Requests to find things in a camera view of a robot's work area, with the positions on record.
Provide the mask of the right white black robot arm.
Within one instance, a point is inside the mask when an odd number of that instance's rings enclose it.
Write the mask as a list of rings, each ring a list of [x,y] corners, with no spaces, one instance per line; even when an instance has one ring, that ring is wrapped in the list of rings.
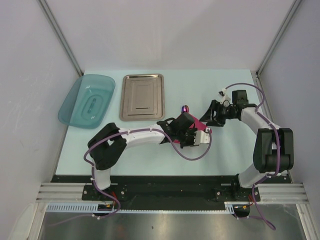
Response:
[[[234,134],[219,154],[225,166],[235,164],[235,176],[227,188],[230,197],[244,201],[255,195],[258,184],[277,177],[294,165],[294,134],[290,128],[281,128],[259,111],[258,105],[249,103],[245,90],[235,90],[229,98],[226,90],[219,92],[220,101],[212,100],[205,114],[199,119],[207,127],[222,128],[227,120],[239,120],[255,134],[253,151],[242,149],[247,138]]]

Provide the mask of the pink paper napkin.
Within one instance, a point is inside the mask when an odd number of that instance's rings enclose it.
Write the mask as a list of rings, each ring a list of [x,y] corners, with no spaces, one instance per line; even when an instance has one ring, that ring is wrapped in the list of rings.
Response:
[[[174,137],[179,130],[186,130],[188,128],[197,128],[198,131],[205,131],[207,133],[211,133],[211,131],[207,128],[207,126],[200,122],[193,115],[188,112],[181,113],[175,120],[170,123],[171,129],[174,133]]]

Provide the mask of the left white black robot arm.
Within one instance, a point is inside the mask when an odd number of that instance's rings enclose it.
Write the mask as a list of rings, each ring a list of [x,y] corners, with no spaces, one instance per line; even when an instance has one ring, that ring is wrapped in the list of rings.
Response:
[[[180,148],[207,144],[206,127],[185,112],[177,118],[168,118],[136,129],[119,128],[114,122],[107,124],[87,144],[88,155],[93,164],[93,194],[105,200],[111,193],[111,167],[126,149],[146,145],[178,143]]]

